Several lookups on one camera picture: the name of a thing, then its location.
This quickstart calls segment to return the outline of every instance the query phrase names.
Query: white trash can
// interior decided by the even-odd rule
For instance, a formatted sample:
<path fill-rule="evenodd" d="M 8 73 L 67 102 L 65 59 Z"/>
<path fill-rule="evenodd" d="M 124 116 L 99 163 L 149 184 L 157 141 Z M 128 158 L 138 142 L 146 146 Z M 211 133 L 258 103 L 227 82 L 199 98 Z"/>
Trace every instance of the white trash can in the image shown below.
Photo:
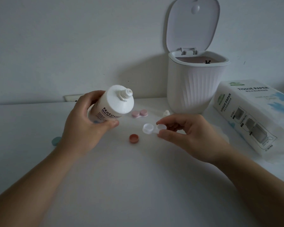
<path fill-rule="evenodd" d="M 226 57 L 206 51 L 219 15 L 217 0 L 177 0 L 170 10 L 167 100 L 176 113 L 202 113 L 230 63 Z"/>

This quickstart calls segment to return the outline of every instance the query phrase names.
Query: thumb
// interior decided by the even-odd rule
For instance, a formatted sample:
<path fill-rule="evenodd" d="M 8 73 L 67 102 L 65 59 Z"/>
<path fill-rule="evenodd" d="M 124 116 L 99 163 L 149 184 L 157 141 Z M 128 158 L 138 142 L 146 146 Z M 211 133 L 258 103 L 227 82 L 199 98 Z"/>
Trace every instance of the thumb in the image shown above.
<path fill-rule="evenodd" d="M 185 148 L 185 144 L 187 142 L 187 135 L 180 134 L 170 130 L 160 130 L 158 134 L 159 138 L 162 138 L 166 141 L 169 141 L 182 149 Z"/>
<path fill-rule="evenodd" d="M 113 129 L 118 125 L 119 125 L 118 120 L 110 120 L 97 124 L 98 129 L 101 131 L 102 134 L 105 134 L 108 130 Z"/>

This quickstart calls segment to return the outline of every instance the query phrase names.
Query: wall outlet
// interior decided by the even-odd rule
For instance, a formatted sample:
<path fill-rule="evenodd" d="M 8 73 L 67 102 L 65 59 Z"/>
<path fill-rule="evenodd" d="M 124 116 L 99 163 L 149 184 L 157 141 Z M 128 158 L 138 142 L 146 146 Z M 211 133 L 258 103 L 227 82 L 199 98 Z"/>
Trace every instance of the wall outlet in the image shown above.
<path fill-rule="evenodd" d="M 82 95 L 68 95 L 68 96 L 64 96 L 64 99 L 66 102 L 77 102 L 80 96 Z"/>

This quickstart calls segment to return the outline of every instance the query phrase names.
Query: hand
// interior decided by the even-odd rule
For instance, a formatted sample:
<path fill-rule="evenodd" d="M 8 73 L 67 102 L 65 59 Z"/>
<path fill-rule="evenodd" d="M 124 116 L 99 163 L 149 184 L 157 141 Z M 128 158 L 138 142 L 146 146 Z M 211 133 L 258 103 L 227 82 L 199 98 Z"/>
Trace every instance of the hand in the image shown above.
<path fill-rule="evenodd" d="M 118 120 L 94 124 L 87 118 L 88 108 L 96 103 L 105 91 L 93 91 L 81 96 L 70 112 L 58 147 L 71 149 L 80 156 L 93 149 L 101 137 L 119 125 Z"/>
<path fill-rule="evenodd" d="M 157 122 L 165 124 L 167 130 L 160 130 L 158 137 L 181 147 L 194 158 L 214 163 L 233 152 L 229 145 L 202 115 L 173 114 Z"/>

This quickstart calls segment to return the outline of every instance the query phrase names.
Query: white wall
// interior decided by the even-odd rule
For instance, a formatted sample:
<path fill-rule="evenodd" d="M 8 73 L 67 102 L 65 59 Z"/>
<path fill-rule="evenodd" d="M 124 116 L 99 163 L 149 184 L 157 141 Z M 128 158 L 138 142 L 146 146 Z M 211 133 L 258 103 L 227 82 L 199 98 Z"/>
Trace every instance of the white wall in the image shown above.
<path fill-rule="evenodd" d="M 0 0 L 0 104 L 63 101 L 122 84 L 166 95 L 166 13 L 174 0 Z M 230 58 L 224 80 L 284 92 L 284 0 L 218 0 L 208 50 Z"/>

